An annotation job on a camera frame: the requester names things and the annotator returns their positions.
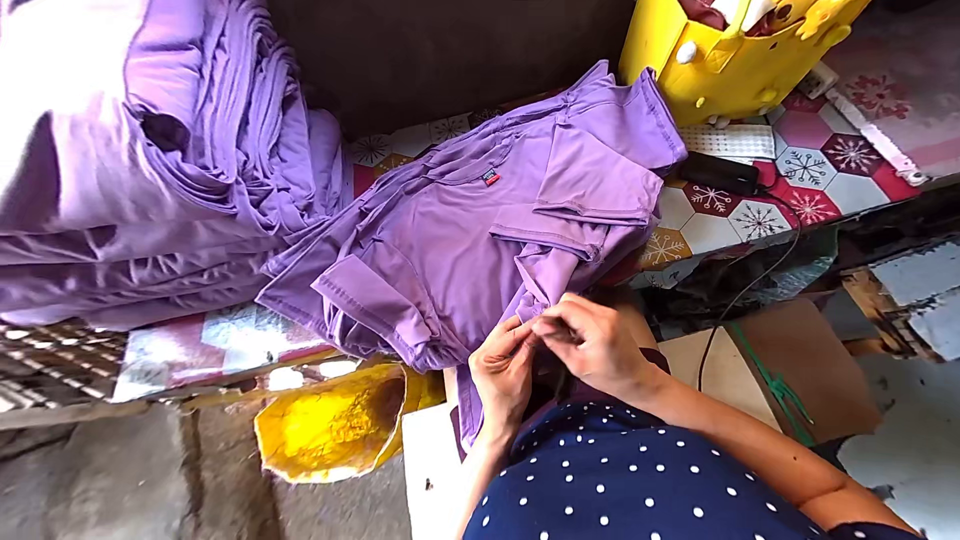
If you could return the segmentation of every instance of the yellow plastic bag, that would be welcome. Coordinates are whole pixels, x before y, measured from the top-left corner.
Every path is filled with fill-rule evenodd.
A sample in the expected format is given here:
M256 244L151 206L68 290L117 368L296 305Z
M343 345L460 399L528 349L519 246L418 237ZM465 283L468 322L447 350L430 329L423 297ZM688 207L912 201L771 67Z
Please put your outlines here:
M400 450L400 416L444 400L436 375L386 363L285 392L253 421L264 468L291 483L366 475Z
M870 0L816 0L805 18L768 37L741 29L750 0L740 0L734 21L720 32L686 18L678 0L637 0L620 55L628 84L646 67L677 124L711 117L764 114L793 89L826 51L850 34L850 24ZM808 0L779 0L778 11Z

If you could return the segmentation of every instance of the person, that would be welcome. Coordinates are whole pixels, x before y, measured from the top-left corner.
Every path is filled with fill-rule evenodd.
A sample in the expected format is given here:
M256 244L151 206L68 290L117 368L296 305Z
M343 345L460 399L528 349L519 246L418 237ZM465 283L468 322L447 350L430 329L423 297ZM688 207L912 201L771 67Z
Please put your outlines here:
M466 489L451 494L456 537L918 537L806 447L648 361L659 353L645 325L637 314L632 331L621 312L567 293L493 329L469 359L484 420ZM538 342L588 393L523 423Z

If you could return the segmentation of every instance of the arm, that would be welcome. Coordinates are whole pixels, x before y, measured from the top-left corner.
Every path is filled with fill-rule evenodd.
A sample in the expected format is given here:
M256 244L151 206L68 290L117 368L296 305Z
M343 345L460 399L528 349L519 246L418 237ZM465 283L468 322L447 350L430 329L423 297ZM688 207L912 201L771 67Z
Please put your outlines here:
M563 318L584 340L582 345L558 342L551 338L555 329L549 323L534 325L534 333L571 373L667 424L701 433L756 471L821 528L872 522L916 534L872 493L803 445L648 362L613 309L566 294L544 315Z
M470 375L483 405L483 427L460 469L462 488L449 495L453 537L462 538L473 508L487 491L493 475L506 463L530 401L531 359L536 337L532 321L520 325L514 316L497 325L469 358Z
M454 498L451 517L456 520L453 538L464 536L473 508L487 491L493 476L503 470L515 436L515 433L494 433L493 430L487 430L486 426L480 429L476 442L461 465L460 477L452 483L462 488L462 491L451 494Z

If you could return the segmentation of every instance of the woman's left hand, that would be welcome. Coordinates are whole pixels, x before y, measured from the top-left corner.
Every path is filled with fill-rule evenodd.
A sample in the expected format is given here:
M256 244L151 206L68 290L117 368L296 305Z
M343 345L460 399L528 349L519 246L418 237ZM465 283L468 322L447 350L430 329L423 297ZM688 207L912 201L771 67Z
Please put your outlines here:
M536 337L533 321L516 315L490 332L469 358L470 375L483 404L484 430L513 436L530 401L531 360Z

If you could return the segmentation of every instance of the black power bank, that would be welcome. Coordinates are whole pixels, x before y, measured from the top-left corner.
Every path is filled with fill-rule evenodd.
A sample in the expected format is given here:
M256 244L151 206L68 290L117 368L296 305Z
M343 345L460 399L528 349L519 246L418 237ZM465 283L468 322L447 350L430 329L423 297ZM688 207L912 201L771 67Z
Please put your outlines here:
M690 152L680 164L678 176L681 180L707 185L735 195L753 196L757 193L760 170L752 165Z

